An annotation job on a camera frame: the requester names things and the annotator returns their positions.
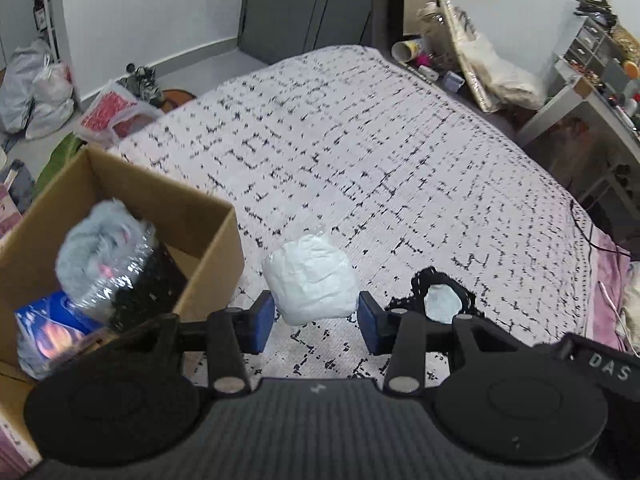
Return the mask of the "black item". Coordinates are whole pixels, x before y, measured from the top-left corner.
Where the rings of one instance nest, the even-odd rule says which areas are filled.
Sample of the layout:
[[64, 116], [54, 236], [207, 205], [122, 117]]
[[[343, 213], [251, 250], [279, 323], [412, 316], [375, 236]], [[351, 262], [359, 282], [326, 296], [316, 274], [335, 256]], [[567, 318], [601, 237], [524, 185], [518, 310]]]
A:
[[179, 269], [156, 230], [151, 251], [142, 260], [124, 266], [125, 273], [94, 286], [91, 294], [72, 305], [89, 318], [125, 333], [150, 318], [171, 312], [186, 288], [186, 276]]

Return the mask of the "white soft bundle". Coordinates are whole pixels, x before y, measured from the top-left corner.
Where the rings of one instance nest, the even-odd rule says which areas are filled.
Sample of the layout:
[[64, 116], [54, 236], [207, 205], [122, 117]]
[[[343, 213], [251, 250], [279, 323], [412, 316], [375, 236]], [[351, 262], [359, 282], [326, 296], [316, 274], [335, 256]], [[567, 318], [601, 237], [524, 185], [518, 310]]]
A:
[[348, 318], [357, 310], [355, 270], [326, 233], [307, 233], [284, 243], [262, 260], [262, 274], [289, 326]]

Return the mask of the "fluffy blue plush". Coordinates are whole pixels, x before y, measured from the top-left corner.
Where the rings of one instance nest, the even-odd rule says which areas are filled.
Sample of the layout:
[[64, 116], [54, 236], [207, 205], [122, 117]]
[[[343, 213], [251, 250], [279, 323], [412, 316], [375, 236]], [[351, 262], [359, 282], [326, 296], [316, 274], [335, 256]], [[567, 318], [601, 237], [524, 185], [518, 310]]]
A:
[[55, 274], [67, 296], [78, 302], [94, 286], [125, 273], [134, 258], [149, 255], [155, 235], [151, 222], [138, 220], [120, 200], [104, 200], [66, 234]]

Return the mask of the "blue tissue pack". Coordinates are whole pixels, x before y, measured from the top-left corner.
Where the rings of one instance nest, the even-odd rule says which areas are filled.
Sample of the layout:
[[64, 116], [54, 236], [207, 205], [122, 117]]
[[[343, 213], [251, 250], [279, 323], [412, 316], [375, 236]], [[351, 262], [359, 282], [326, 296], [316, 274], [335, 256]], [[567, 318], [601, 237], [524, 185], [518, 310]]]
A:
[[83, 352], [105, 333], [100, 322], [80, 313], [62, 290], [14, 312], [17, 359], [35, 380]]

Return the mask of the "black lace white pad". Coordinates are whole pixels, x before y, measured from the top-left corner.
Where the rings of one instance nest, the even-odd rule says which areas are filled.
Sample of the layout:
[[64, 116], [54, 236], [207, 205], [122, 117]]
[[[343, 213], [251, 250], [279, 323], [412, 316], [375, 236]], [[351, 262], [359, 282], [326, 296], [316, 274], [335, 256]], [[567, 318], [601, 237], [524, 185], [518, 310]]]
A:
[[385, 310], [396, 314], [418, 312], [429, 321], [451, 324], [458, 315], [484, 318], [475, 300], [474, 292], [446, 273], [437, 271], [434, 266], [428, 266], [414, 274], [410, 294], [404, 298], [393, 298]]

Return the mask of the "brown cardboard box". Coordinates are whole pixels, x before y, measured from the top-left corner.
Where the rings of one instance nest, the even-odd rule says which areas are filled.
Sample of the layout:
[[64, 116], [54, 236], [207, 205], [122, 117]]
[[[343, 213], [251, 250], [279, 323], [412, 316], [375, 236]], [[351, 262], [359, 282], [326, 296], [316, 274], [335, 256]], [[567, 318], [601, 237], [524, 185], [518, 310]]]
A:
[[179, 479], [210, 450], [189, 352], [235, 349], [231, 204], [85, 148], [1, 251], [1, 385], [36, 479]]

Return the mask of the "white black patterned bedspread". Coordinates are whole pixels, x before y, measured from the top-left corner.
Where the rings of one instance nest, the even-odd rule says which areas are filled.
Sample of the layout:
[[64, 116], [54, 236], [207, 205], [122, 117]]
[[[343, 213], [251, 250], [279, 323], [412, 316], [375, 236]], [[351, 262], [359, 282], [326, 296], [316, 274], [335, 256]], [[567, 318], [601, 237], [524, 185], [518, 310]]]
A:
[[589, 217], [486, 119], [370, 48], [333, 47], [232, 79], [114, 148], [232, 203], [245, 268], [325, 232], [381, 304], [434, 266], [526, 344], [581, 335]]

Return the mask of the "red patterned plastic bag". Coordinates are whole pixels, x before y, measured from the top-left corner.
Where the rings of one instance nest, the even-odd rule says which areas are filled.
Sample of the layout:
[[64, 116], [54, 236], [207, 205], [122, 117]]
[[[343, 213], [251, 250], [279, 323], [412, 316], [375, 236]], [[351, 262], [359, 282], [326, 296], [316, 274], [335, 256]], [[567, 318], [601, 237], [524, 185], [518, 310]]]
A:
[[163, 114], [157, 107], [138, 100], [124, 86], [111, 80], [82, 114], [74, 133], [89, 144], [111, 148]]

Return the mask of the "black toy vehicle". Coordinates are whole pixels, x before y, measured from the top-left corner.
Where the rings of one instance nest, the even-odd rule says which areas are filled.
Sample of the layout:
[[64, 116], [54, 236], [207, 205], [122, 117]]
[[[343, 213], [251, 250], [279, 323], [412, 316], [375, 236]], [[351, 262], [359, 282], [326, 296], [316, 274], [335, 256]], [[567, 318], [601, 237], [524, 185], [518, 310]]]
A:
[[165, 102], [163, 92], [156, 83], [154, 68], [129, 63], [126, 75], [117, 82], [140, 101], [157, 108], [161, 108]]

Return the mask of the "paper cup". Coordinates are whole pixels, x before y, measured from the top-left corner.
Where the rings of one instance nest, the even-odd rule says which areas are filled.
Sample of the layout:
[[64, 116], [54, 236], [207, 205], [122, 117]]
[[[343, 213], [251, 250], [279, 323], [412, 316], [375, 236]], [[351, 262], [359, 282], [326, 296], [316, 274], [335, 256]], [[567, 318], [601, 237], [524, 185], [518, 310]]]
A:
[[423, 40], [421, 38], [398, 41], [393, 44], [392, 50], [390, 50], [393, 59], [401, 64], [415, 60], [422, 52]]

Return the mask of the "white plastic bag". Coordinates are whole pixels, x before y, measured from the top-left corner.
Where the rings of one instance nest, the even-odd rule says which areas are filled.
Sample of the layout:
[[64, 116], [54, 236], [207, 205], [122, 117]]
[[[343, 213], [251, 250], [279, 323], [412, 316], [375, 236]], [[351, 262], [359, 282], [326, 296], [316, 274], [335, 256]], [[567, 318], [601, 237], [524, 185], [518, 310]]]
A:
[[75, 103], [70, 71], [63, 63], [44, 58], [43, 69], [32, 83], [32, 112], [26, 128], [29, 141], [55, 133], [72, 117]]

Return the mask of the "white desk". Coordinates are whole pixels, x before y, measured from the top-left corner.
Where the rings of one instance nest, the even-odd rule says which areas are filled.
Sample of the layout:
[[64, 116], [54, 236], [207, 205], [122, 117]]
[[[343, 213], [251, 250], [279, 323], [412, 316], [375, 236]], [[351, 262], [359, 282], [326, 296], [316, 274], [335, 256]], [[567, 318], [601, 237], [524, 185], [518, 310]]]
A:
[[625, 192], [613, 177], [625, 166], [639, 189], [639, 136], [581, 73], [560, 58], [554, 95], [515, 133], [514, 140], [581, 202], [600, 188]]

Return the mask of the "grey plastic bag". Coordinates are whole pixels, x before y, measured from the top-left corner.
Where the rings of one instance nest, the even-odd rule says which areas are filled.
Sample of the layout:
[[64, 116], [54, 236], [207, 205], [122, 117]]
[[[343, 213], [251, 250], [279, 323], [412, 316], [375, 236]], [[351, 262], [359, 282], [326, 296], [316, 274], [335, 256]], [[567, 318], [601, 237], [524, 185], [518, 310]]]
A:
[[15, 134], [25, 129], [32, 107], [34, 80], [44, 69], [50, 54], [48, 44], [41, 38], [11, 54], [1, 85], [2, 132]]

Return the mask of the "dark grey wardrobe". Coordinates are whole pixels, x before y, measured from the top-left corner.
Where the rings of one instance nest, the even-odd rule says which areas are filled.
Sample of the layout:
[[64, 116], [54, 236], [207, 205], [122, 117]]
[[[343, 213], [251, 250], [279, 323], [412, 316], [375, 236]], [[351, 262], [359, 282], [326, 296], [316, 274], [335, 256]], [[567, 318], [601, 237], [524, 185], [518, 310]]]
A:
[[239, 49], [274, 64], [341, 44], [373, 44], [374, 0], [242, 0]]

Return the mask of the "small drawer organizer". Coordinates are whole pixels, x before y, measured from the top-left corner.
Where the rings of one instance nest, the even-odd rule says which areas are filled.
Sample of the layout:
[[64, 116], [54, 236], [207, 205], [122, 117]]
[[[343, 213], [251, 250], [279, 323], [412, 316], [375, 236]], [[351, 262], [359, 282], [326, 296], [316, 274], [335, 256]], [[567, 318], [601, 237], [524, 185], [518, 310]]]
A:
[[611, 62], [622, 65], [623, 55], [611, 36], [592, 18], [577, 17], [575, 31], [563, 58], [578, 70], [600, 76]]

